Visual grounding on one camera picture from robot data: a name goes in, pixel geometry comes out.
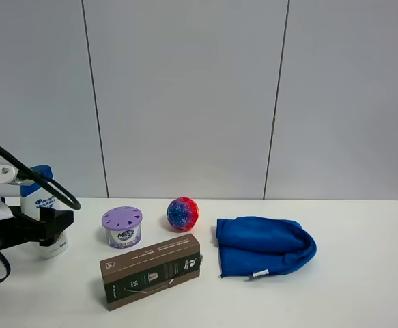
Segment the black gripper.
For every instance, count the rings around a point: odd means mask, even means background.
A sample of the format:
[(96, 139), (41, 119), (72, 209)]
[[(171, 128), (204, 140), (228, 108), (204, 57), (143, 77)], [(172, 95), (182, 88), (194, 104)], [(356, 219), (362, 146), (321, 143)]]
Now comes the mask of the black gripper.
[(23, 214), (20, 206), (11, 206), (13, 216), (0, 220), (0, 251), (27, 242), (41, 247), (55, 244), (63, 231), (74, 223), (74, 212), (40, 208), (40, 223)]

